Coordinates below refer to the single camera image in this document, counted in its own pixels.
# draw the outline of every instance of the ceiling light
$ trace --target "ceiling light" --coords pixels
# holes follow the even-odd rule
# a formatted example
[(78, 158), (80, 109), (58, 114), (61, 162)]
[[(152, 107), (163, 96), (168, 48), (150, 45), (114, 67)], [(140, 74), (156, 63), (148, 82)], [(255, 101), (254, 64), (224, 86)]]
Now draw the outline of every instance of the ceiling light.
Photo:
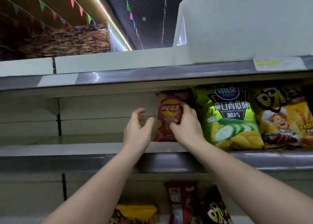
[(123, 34), (120, 32), (119, 28), (117, 28), (116, 24), (113, 22), (111, 16), (108, 14), (108, 12), (106, 11), (106, 9), (104, 8), (104, 6), (102, 5), (102, 3), (100, 2), (100, 0), (96, 0), (99, 5), (101, 6), (102, 10), (104, 11), (104, 13), (107, 15), (108, 19), (111, 21), (112, 25), (114, 26), (114, 28), (116, 28), (116, 30), (119, 32), (119, 34), (122, 36), (124, 42), (126, 43), (126, 45), (128, 46), (128, 48), (130, 49), (130, 51), (132, 51), (131, 46), (128, 44), (128, 42), (126, 41), (126, 39), (124, 38)]

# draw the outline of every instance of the green chip bag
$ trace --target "green chip bag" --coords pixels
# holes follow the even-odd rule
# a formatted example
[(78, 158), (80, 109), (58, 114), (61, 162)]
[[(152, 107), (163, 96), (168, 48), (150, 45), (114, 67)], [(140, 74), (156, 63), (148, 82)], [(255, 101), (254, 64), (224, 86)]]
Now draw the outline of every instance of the green chip bag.
[(263, 141), (248, 98), (248, 89), (191, 87), (205, 139), (226, 151), (260, 150)]

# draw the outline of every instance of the white price label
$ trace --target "white price label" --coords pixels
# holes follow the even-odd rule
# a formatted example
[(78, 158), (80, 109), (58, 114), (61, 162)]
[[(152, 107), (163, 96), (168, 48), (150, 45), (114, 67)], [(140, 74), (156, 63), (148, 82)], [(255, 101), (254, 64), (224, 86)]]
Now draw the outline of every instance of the white price label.
[(258, 58), (253, 63), (257, 71), (306, 70), (300, 57)]

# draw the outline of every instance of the cartoon face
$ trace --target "cartoon face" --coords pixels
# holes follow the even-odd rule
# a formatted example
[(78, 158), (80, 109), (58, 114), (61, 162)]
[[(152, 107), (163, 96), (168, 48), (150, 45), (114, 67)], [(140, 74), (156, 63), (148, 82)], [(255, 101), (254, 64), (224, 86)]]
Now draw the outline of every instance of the cartoon face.
[(289, 129), (290, 125), (284, 115), (276, 114), (271, 118), (271, 122), (273, 126), (278, 129), (287, 130)]

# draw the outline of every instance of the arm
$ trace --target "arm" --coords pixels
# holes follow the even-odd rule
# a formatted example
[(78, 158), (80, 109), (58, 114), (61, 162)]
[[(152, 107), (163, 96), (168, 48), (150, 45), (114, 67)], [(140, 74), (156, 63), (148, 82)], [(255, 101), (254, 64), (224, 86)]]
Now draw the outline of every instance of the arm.
[(184, 105), (181, 124), (171, 123), (170, 128), (178, 142), (213, 171), (218, 183), (255, 223), (313, 220), (313, 199), (205, 141), (194, 109)]
[(151, 139), (154, 118), (145, 123), (146, 117), (140, 115), (144, 112), (132, 113), (121, 151), (42, 224), (109, 223), (125, 182)]

